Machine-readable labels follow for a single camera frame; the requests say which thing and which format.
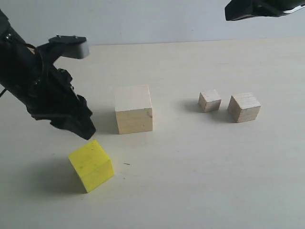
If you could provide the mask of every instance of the yellow cube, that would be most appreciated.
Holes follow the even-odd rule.
[[[87,192],[114,176],[111,160],[96,140],[69,154],[69,160]]]

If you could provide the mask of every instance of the white wall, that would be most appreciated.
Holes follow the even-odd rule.
[[[91,44],[183,42],[304,36],[305,10],[281,18],[227,22],[229,0],[1,0],[0,8],[27,42],[55,34]]]

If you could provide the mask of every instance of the cube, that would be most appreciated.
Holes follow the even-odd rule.
[[[252,93],[232,95],[228,106],[229,113],[237,123],[255,120],[261,104]]]
[[[114,176],[111,160],[96,140],[68,157],[87,193]]]
[[[119,134],[153,130],[153,108],[147,85],[117,88],[115,114]]]
[[[219,109],[221,98],[216,90],[209,90],[200,93],[198,103],[205,113],[216,111]]]

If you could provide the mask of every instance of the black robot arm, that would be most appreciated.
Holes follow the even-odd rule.
[[[92,112],[85,98],[75,94],[70,74],[53,63],[60,56],[81,59],[88,54],[84,37],[56,36],[39,47],[27,44],[0,11],[0,84],[34,119],[50,120],[87,140],[95,133]]]
[[[281,17],[305,7],[305,0],[232,0],[225,7],[227,21],[252,17]]]

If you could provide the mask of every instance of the small wooden cube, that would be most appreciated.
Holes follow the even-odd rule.
[[[232,95],[228,106],[229,113],[237,123],[255,120],[261,104],[252,93]]]
[[[87,192],[114,176],[109,156],[95,140],[69,154],[69,160]]]
[[[153,107],[147,85],[117,88],[115,114],[120,134],[153,130]]]
[[[209,90],[200,93],[198,103],[205,113],[216,111],[219,109],[221,98],[216,90]]]

